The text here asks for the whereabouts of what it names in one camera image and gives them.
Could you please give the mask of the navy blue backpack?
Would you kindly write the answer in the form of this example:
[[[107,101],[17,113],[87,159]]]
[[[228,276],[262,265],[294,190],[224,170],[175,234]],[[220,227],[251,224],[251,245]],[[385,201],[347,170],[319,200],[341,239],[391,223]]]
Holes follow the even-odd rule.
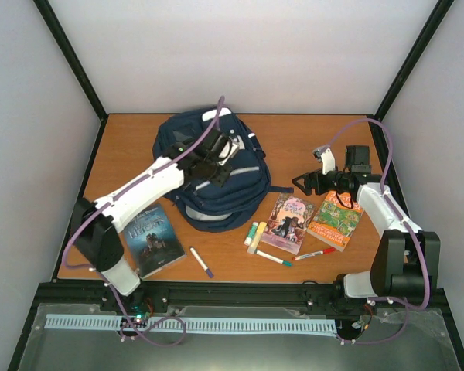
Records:
[[[209,126],[216,111],[201,108],[172,116],[159,126],[152,146],[154,158],[175,143],[189,144]],[[220,131],[239,149],[227,164],[230,174],[223,185],[207,178],[186,180],[164,197],[172,201],[184,219],[196,230],[221,233],[245,224],[271,192],[293,193],[292,187],[271,184],[266,154],[256,134],[237,115],[224,107],[219,116]]]

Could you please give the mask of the dark Wuthering Heights book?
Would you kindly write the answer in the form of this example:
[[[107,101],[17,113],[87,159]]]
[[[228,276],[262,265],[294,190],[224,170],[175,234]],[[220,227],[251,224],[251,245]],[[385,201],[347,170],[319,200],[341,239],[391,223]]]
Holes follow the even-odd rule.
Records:
[[[140,278],[146,279],[186,256],[159,203],[137,214],[124,228],[123,234]]]

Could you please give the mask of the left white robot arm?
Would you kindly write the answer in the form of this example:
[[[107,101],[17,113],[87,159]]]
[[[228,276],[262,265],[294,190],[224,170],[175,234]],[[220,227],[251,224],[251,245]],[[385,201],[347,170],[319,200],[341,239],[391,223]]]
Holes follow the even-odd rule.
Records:
[[[129,311],[145,302],[140,277],[125,258],[119,234],[146,207],[194,179],[223,185],[231,172],[229,161],[239,152],[239,141],[217,129],[198,139],[170,145],[155,162],[121,188],[91,202],[79,199],[74,207],[74,232],[67,247],[75,247],[84,265],[118,292]]]

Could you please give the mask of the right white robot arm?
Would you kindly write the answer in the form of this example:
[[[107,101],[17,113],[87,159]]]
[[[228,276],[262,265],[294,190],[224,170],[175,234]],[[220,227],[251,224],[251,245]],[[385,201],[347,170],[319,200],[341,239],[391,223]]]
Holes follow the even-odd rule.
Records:
[[[327,145],[314,149],[321,168],[292,180],[307,196],[334,191],[346,193],[353,205],[369,216],[380,236],[371,268],[356,274],[342,274],[336,283],[347,298],[364,298],[370,304],[399,303],[415,311],[428,307],[436,288],[440,239],[425,232],[398,205],[383,175],[374,174],[367,146],[346,147],[343,169]]]

